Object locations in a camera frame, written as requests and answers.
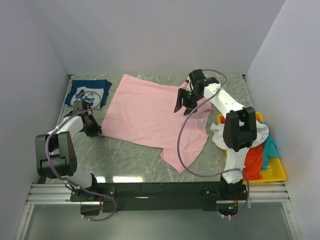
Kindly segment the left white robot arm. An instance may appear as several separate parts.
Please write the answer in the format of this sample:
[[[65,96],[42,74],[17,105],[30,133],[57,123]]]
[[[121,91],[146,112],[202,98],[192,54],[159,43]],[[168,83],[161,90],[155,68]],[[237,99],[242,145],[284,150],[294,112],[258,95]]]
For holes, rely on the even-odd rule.
[[[36,169],[40,183],[60,176],[72,194],[85,201],[94,201],[100,195],[100,188],[92,173],[78,167],[73,138],[79,132],[90,138],[102,133],[92,107],[84,100],[74,102],[73,110],[64,116],[61,125],[35,137]]]

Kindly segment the pink t shirt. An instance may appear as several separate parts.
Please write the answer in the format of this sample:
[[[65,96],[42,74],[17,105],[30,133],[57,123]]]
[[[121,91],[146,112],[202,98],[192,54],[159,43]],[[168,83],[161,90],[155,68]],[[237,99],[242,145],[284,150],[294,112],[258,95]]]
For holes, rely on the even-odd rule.
[[[161,148],[161,158],[183,173],[207,143],[206,125],[212,105],[205,103],[183,125],[185,108],[174,113],[178,89],[125,74],[101,124],[102,135]]]

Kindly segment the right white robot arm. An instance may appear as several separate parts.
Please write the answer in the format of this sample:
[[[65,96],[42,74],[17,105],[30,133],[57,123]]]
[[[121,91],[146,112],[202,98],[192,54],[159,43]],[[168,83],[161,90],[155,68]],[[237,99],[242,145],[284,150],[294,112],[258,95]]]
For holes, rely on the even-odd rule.
[[[254,140],[257,138],[256,112],[245,107],[231,97],[225,90],[224,81],[214,77],[205,77],[205,70],[196,69],[189,73],[186,88],[179,88],[174,112],[185,107],[183,122],[185,126],[191,116],[206,103],[215,106],[225,119],[222,138],[227,147],[224,171],[219,172],[220,187],[217,194],[230,200],[249,188],[243,184],[245,159]]]

